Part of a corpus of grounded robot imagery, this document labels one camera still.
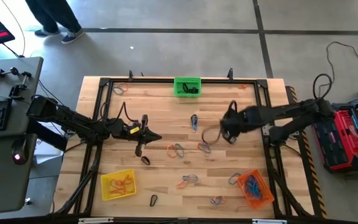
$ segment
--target concrete floor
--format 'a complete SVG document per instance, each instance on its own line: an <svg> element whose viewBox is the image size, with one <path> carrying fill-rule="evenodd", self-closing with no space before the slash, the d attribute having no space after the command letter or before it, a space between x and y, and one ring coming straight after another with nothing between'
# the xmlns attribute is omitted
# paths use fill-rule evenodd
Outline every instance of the concrete floor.
<svg viewBox="0 0 358 224"><path fill-rule="evenodd" d="M62 37L39 39L30 30L39 24L24 0L5 0L25 30L25 56L44 58L41 80L66 105L75 108L85 75L224 77L229 68L235 77L266 77L259 34L163 34L88 32L71 45ZM69 0L84 28L241 29L260 28L252 0ZM358 30L357 0L258 0L265 30ZM16 36L8 43L21 53L20 29L0 2L0 20ZM332 41L353 45L358 35L266 35L272 74L284 78L304 100L312 97L311 85L320 73L331 74L326 46ZM358 58L346 47L332 45L330 58L336 80L331 102L344 102L358 95ZM0 59L13 55L0 46ZM332 175L322 167L314 137L307 129L314 163L328 217L358 221L358 180ZM59 160L32 172L32 177L58 174ZM46 214L56 177L30 181L28 196L36 202L3 217Z"/></svg>

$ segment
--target yellow tray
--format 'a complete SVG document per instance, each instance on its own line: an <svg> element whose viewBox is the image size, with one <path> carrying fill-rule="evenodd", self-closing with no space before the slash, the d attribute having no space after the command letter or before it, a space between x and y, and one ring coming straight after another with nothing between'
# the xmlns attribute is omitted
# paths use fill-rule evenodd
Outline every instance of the yellow tray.
<svg viewBox="0 0 358 224"><path fill-rule="evenodd" d="M104 201L136 194L135 172L133 169L102 175L100 181L102 186L102 200ZM126 192L120 190L120 192L117 192L117 189L120 189L119 184L122 184L123 181L129 183L124 183Z"/></svg>

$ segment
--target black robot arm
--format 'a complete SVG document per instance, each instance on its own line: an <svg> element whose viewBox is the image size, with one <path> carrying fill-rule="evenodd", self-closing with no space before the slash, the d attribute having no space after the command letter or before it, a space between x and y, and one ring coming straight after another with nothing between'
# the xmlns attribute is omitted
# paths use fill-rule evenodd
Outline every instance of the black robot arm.
<svg viewBox="0 0 358 224"><path fill-rule="evenodd" d="M295 119L281 127L272 126L269 129L270 144L284 142L290 134L318 121L333 119L334 112L331 104L322 98L273 108L250 106L239 112L237 103L232 101L220 121L221 134L228 143L234 144L240 133L247 133L283 118Z"/></svg>
<svg viewBox="0 0 358 224"><path fill-rule="evenodd" d="M64 131L74 131L81 140L90 144L96 144L110 136L116 139L137 141L135 154L138 157L142 155L143 144L161 139L161 136L147 127L147 115L143 115L141 123L135 120L131 125L126 124L121 118L93 121L66 106L58 105L52 98L39 95L33 97L27 116L36 121L59 124Z"/></svg>

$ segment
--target sneaker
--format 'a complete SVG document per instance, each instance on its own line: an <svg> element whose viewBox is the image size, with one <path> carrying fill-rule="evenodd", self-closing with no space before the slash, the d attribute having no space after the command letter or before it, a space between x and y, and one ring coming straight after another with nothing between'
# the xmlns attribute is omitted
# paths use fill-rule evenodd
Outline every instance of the sneaker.
<svg viewBox="0 0 358 224"><path fill-rule="evenodd" d="M82 35L84 35L84 30L80 29L80 31L73 33L70 31L67 31L67 35L63 38L62 44L70 44L74 42L76 39L80 38Z"/></svg>
<svg viewBox="0 0 358 224"><path fill-rule="evenodd" d="M58 30L58 31L56 31L54 33L51 33L51 32L47 32L47 31L45 31L43 29L40 29L40 30L35 31L34 34L37 37L48 37L50 35L58 35L58 34L60 34L60 31Z"/></svg>

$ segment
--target wooden tabletop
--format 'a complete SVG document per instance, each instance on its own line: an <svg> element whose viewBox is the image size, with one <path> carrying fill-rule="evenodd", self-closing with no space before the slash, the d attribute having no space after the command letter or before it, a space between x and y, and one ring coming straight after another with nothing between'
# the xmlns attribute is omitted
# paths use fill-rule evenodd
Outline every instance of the wooden tabletop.
<svg viewBox="0 0 358 224"><path fill-rule="evenodd" d="M99 79L84 77L77 112L92 117ZM161 135L162 140L148 144L143 150L143 155L151 160L151 166L143 164L135 156L136 143L113 138L104 142L91 214L93 217L274 217L271 204L254 210L248 206L237 185L228 184L228 178L233 173L246 173L252 169L258 169L269 184L259 129L241 134L234 146L220 139L211 146L212 153L209 156L197 148L202 130L218 124L231 100L237 101L239 110L256 105L253 86L243 89L236 84L203 84L199 98L175 97L172 83L128 83L128 87L123 95L113 93L108 117L115 118L125 101L129 117L140 120L143 114L147 114L150 130ZM268 90L272 106L288 104L282 79L268 79ZM193 130L190 123L193 114L198 115L197 131ZM124 115L121 118L128 122ZM287 122L289 119L284 119L277 121L276 125ZM213 139L216 134L211 131L206 137ZM71 138L68 147L78 141L76 137ZM175 143L185 148L184 158L167 156L167 146ZM298 150L296 141L289 140L287 144ZM85 146L78 146L65 154L54 196L57 209L78 185L84 154ZM306 211L313 213L301 158L282 147L282 160L288 188ZM137 193L102 201L100 176L126 169L135 170ZM190 183L185 189L177 189L175 186L181 177L189 174L196 174L199 180ZM283 210L282 193L279 189L277 193ZM150 207L153 194L158 195L158 200L154 207ZM82 209L87 195L88 189L85 190ZM215 195L226 197L227 202L224 205L211 205L209 201Z"/></svg>

